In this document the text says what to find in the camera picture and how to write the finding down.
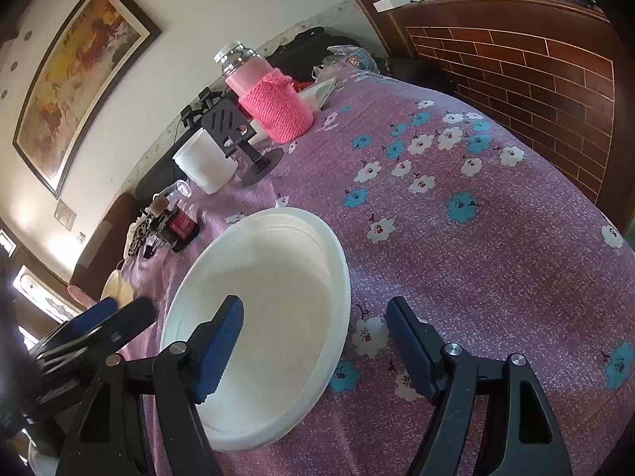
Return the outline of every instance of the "painting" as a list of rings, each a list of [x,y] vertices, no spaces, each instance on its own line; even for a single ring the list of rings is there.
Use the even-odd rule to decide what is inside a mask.
[[[13,138],[55,197],[99,109],[160,33],[132,0],[81,0],[60,28],[31,83]]]

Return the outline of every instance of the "stand base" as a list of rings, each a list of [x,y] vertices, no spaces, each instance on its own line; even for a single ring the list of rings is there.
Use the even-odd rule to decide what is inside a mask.
[[[252,164],[244,173],[242,176],[242,186],[246,188],[264,179],[277,166],[284,153],[285,151],[282,150],[282,148],[276,148],[263,155],[258,164]]]

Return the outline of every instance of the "brick wall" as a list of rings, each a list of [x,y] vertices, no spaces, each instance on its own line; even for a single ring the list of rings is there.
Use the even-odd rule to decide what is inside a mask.
[[[593,203],[611,146],[613,63],[544,37],[481,28],[406,27],[456,96],[550,161]]]

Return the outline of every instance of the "purple tablecloth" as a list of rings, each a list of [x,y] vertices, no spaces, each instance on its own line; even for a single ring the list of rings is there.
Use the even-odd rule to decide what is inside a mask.
[[[157,354],[196,258],[241,214],[278,201],[317,214],[340,239],[349,336],[315,408],[268,447],[218,454],[226,475],[405,473],[433,408],[412,389],[383,323],[396,295],[472,355],[524,353],[575,474],[591,475],[635,409],[633,251],[553,166],[465,103],[376,75],[343,71],[342,81],[263,181],[245,189],[237,177],[216,195],[194,193],[185,209],[201,234],[185,251],[126,263],[136,295],[160,310],[127,355]],[[485,405],[479,398],[474,431]],[[169,474],[153,408],[148,429],[158,472]],[[469,437],[460,475],[471,474],[478,442]]]

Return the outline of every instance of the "red label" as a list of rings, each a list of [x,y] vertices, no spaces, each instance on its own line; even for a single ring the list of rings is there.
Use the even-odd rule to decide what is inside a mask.
[[[169,228],[172,229],[182,240],[185,240],[196,225],[196,222],[187,216],[183,211],[179,211],[169,221]]]

